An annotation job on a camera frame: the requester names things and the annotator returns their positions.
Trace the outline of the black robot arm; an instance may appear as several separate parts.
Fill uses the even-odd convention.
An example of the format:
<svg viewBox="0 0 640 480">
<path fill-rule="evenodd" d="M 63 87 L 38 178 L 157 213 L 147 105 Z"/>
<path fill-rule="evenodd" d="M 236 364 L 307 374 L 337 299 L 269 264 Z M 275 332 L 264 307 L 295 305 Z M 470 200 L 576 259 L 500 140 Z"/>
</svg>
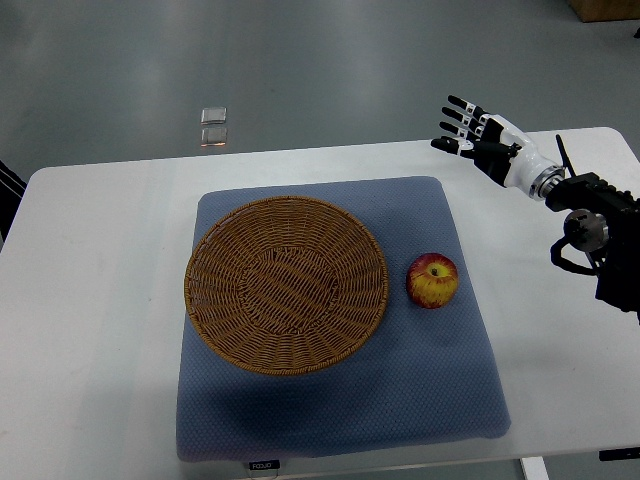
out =
<svg viewBox="0 0 640 480">
<path fill-rule="evenodd" d="M 578 175 L 560 136 L 569 176 L 551 186 L 545 205 L 567 210 L 563 236 L 550 248 L 555 266 L 597 278 L 595 298 L 623 312 L 639 312 L 639 200 L 593 172 Z"/>
</svg>

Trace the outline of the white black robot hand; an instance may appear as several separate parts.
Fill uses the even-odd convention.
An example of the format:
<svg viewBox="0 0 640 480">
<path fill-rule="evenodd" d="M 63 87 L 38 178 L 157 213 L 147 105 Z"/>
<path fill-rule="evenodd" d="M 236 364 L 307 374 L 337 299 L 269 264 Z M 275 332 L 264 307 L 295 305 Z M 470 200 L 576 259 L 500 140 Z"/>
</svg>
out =
<svg viewBox="0 0 640 480">
<path fill-rule="evenodd" d="M 506 118 L 454 95 L 442 108 L 445 134 L 431 141 L 442 152 L 473 162 L 503 188 L 540 201 L 565 179 L 565 168 L 544 157 L 534 141 Z"/>
</svg>

